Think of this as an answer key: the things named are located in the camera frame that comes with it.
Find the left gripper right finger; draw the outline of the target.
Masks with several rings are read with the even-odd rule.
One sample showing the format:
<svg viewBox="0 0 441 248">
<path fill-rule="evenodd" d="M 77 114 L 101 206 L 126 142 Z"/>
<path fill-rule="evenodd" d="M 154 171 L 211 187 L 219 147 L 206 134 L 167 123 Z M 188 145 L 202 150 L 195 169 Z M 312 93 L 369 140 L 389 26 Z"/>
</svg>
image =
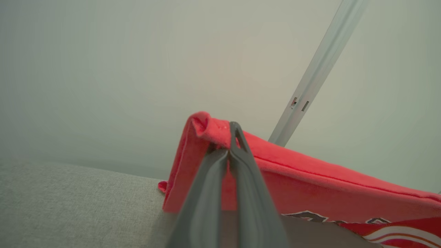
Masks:
<svg viewBox="0 0 441 248">
<path fill-rule="evenodd" d="M 230 122 L 230 172 L 236 180 L 239 248 L 288 248 L 285 228 L 241 126 Z"/>
</svg>

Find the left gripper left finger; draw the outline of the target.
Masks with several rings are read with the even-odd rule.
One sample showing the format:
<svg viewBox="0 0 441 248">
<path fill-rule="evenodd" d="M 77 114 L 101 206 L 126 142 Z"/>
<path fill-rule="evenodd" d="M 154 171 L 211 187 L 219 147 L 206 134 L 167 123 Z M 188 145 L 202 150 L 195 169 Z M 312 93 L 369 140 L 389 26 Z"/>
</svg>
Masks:
<svg viewBox="0 0 441 248">
<path fill-rule="evenodd" d="M 219 248 L 222 180 L 228 153 L 226 149 L 209 149 L 205 154 L 178 213 L 167 248 Z"/>
</svg>

